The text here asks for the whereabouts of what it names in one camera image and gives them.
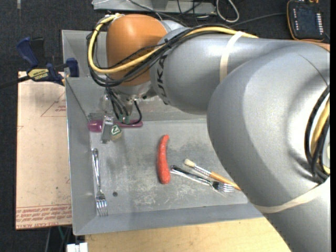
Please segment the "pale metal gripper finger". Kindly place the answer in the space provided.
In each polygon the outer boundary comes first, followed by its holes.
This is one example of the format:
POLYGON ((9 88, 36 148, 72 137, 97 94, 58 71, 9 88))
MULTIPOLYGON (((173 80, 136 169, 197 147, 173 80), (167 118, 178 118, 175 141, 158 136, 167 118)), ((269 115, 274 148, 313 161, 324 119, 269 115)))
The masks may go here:
POLYGON ((104 115, 102 120, 101 143, 108 143, 112 138, 113 117, 104 115))

